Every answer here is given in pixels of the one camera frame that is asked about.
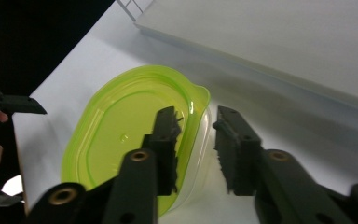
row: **green plastic container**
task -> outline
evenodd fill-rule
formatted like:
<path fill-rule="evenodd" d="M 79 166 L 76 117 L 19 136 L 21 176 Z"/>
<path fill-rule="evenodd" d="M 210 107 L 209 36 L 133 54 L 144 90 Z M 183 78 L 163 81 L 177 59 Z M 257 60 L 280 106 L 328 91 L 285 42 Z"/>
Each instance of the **green plastic container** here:
<path fill-rule="evenodd" d="M 205 88 L 169 67 L 147 65 L 115 77 L 95 93 L 78 122 L 63 155 L 62 182 L 77 182 L 93 189 L 116 176 L 123 156 L 140 148 L 144 135 L 152 133 L 156 113 L 173 105 L 177 117 L 183 118 L 176 144 L 176 185 L 178 193 L 183 194 L 190 157 L 199 157 L 192 160 L 197 162 L 204 152 L 201 147 L 205 147 L 209 130 L 209 123 L 205 124 L 209 122 L 205 114 L 209 101 Z M 197 164 L 191 167 L 193 174 Z M 158 197 L 158 214 L 169 210 L 177 196 Z"/>

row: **white surface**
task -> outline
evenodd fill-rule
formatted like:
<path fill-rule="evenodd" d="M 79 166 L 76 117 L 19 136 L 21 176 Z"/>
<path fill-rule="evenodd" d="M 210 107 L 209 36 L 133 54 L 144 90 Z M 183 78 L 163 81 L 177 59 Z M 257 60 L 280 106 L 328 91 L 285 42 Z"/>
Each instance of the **white surface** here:
<path fill-rule="evenodd" d="M 293 153 L 319 183 L 342 193 L 358 183 L 358 109 L 202 51 L 142 35 L 114 3 L 33 93 L 48 114 L 14 116 L 28 206 L 60 183 L 62 154 L 90 97 L 110 79 L 144 64 L 172 67 L 206 87 L 213 120 L 218 105 L 240 111 L 265 148 Z M 252 197 L 227 195 L 212 148 L 201 193 L 159 223 L 258 222 Z"/>
<path fill-rule="evenodd" d="M 136 23 L 358 106 L 358 1 L 154 0 Z"/>
<path fill-rule="evenodd" d="M 9 179 L 2 187 L 2 192 L 10 196 L 22 193 L 23 189 L 21 176 L 16 175 L 13 178 Z"/>

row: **container lid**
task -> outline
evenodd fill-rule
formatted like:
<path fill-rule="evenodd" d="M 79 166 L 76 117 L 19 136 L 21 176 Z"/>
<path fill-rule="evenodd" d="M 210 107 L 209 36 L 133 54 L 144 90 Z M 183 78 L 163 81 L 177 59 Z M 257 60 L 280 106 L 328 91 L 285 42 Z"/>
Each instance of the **container lid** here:
<path fill-rule="evenodd" d="M 140 148 L 152 133 L 157 112 L 174 106 L 182 129 L 176 155 L 180 189 L 196 140 L 209 92 L 181 73 L 165 66 L 131 69 L 105 84 L 89 101 L 62 159 L 62 182 L 77 182 L 86 189 L 116 176 L 123 156 Z M 176 193 L 158 197 L 158 214 L 175 202 Z"/>

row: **white table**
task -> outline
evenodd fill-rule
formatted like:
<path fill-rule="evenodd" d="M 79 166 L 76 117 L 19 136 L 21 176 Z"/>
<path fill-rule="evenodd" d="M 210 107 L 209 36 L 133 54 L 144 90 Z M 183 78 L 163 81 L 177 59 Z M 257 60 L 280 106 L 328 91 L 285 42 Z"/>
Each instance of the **white table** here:
<path fill-rule="evenodd" d="M 13 117 L 29 208 L 60 183 L 62 154 L 90 97 L 115 76 L 144 64 L 169 66 L 206 87 L 212 95 L 213 121 L 218 105 L 240 111 L 264 148 L 293 153 L 320 184 L 347 193 L 358 183 L 358 108 L 191 47 L 142 35 L 114 3 L 32 94 L 48 114 Z M 258 222 L 252 197 L 227 195 L 212 148 L 198 197 L 160 223 Z"/>

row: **brass screw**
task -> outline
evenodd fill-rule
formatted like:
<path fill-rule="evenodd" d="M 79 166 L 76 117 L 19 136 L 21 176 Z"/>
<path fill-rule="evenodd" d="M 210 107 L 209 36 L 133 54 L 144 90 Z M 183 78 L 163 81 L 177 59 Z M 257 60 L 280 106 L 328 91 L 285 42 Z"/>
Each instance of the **brass screw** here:
<path fill-rule="evenodd" d="M 133 161 L 144 161 L 149 157 L 149 154 L 143 151 L 137 151 L 131 154 L 131 159 Z"/>
<path fill-rule="evenodd" d="M 62 205 L 71 202 L 77 196 L 74 188 L 58 189 L 50 195 L 48 202 L 54 205 Z"/>
<path fill-rule="evenodd" d="M 269 153 L 269 156 L 275 161 L 289 161 L 290 157 L 285 152 L 273 151 Z"/>

